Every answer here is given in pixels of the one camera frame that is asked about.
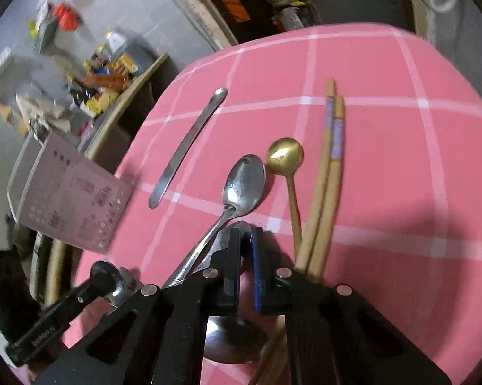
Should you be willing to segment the bamboo chopstick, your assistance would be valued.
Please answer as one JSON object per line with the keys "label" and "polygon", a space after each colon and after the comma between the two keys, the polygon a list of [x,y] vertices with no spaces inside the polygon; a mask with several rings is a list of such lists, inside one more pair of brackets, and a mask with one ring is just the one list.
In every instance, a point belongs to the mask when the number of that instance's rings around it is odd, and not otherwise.
{"label": "bamboo chopstick", "polygon": [[[315,242],[315,236],[318,229],[319,218],[323,207],[324,193],[326,188],[326,180],[329,169],[329,161],[331,157],[331,143],[333,138],[333,109],[334,101],[337,96],[335,81],[331,78],[326,84],[326,126],[324,130],[324,136],[322,141],[322,151],[319,160],[318,175],[312,195],[312,204],[309,210],[305,233],[302,236],[302,242],[300,244],[297,255],[295,256],[295,269],[306,275],[308,263],[312,257],[312,249]],[[267,362],[272,352],[272,346],[276,343],[277,339],[277,326],[279,322],[285,321],[283,317],[279,317],[276,321],[276,325],[271,333],[269,343],[263,350],[261,359],[256,367],[251,379],[250,384],[257,384],[258,379],[262,374],[262,366],[260,362]]]}
{"label": "bamboo chopstick", "polygon": [[[336,96],[333,109],[333,142],[331,152],[339,152],[338,158],[330,157],[326,180],[323,207],[321,210],[312,257],[308,263],[306,275],[314,283],[319,283],[330,251],[333,225],[339,203],[339,192],[343,173],[343,148],[345,131],[345,101]],[[269,360],[260,362],[262,374],[257,384],[274,384],[283,373],[288,362],[287,343],[285,339],[285,322],[277,326],[277,341],[272,346]]]}

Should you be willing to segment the large silver spoon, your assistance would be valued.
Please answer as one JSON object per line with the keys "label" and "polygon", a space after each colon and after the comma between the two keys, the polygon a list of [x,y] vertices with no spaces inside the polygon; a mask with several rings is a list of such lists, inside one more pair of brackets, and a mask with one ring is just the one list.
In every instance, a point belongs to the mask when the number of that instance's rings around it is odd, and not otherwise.
{"label": "large silver spoon", "polygon": [[267,342],[267,333],[245,317],[210,316],[203,357],[224,364],[256,362]]}

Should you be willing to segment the slim silver spoon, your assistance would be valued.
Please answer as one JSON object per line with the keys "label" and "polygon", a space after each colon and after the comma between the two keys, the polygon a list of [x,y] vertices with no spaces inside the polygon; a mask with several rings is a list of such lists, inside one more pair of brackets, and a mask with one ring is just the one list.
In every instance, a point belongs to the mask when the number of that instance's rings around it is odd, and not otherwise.
{"label": "slim silver spoon", "polygon": [[224,184],[222,214],[181,261],[163,288],[182,282],[191,273],[203,260],[210,243],[226,223],[246,216],[255,209],[263,196],[265,182],[265,166],[259,156],[248,154],[234,164]]}

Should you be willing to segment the gold spoon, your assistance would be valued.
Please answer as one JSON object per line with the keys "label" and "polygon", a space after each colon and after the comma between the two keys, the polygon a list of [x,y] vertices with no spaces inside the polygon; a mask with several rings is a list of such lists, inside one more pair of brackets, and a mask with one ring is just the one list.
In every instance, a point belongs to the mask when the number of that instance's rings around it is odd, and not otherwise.
{"label": "gold spoon", "polygon": [[297,255],[302,241],[301,219],[297,205],[294,176],[303,160],[303,147],[292,137],[282,137],[273,142],[266,155],[266,165],[270,172],[281,175],[286,181],[294,255]]}

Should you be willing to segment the grey utensil holder box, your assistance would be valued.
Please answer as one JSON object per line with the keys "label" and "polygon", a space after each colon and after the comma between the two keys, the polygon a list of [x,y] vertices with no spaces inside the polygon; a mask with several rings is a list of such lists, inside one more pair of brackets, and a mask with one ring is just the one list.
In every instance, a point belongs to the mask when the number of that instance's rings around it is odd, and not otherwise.
{"label": "grey utensil holder box", "polygon": [[70,246],[104,254],[131,197],[130,184],[50,132],[28,134],[7,198],[16,223]]}

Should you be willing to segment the pink checkered tablecloth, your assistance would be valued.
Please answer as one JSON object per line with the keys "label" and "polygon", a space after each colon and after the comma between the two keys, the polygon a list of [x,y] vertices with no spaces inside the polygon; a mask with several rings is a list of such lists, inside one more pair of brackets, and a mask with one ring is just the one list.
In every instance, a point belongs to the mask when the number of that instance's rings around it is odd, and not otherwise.
{"label": "pink checkered tablecloth", "polygon": [[[240,157],[291,136],[306,216],[326,84],[345,99],[342,190],[324,280],[345,282],[461,384],[482,359],[482,100],[426,40],[389,25],[295,30],[186,66],[116,176],[134,187],[108,261],[162,284],[223,209]],[[228,89],[161,203],[149,197],[214,91]]]}

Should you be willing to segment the silver butter knife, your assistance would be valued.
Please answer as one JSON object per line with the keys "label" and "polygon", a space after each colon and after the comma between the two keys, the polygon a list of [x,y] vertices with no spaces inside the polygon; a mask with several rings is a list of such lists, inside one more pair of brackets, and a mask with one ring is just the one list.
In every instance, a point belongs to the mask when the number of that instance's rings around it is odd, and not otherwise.
{"label": "silver butter knife", "polygon": [[182,161],[185,159],[187,152],[195,142],[196,138],[203,130],[203,127],[208,123],[214,112],[221,106],[224,100],[227,98],[228,89],[220,87],[216,89],[207,103],[206,107],[197,117],[195,122],[191,125],[188,132],[185,134],[183,140],[179,143],[170,158],[169,163],[164,168],[164,171],[156,183],[154,189],[149,197],[148,206],[150,210],[154,210],[161,203],[166,190],[168,190],[171,181],[173,180],[176,172],[178,171]]}

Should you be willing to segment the orange snack packet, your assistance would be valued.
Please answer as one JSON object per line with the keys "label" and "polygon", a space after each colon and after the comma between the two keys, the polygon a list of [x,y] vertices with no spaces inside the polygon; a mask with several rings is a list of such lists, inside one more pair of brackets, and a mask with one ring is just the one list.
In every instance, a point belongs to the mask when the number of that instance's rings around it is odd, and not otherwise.
{"label": "orange snack packet", "polygon": [[122,92],[131,86],[131,79],[121,74],[88,75],[82,82],[90,88],[106,88],[116,92]]}

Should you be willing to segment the large dark oil jug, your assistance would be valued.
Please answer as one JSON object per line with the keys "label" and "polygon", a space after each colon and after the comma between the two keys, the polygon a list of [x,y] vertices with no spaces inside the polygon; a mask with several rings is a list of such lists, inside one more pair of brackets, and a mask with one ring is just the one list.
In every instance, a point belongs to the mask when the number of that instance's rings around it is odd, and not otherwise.
{"label": "large dark oil jug", "polygon": [[142,44],[117,30],[108,31],[105,39],[112,58],[134,76],[143,74],[155,61]]}

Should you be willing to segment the red plastic bag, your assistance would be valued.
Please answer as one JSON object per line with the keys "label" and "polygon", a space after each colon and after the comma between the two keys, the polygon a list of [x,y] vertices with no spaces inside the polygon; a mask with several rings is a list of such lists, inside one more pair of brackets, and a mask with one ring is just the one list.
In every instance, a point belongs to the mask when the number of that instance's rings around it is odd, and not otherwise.
{"label": "red plastic bag", "polygon": [[59,4],[52,10],[52,16],[58,20],[59,28],[66,32],[76,31],[80,25],[80,17],[66,4]]}

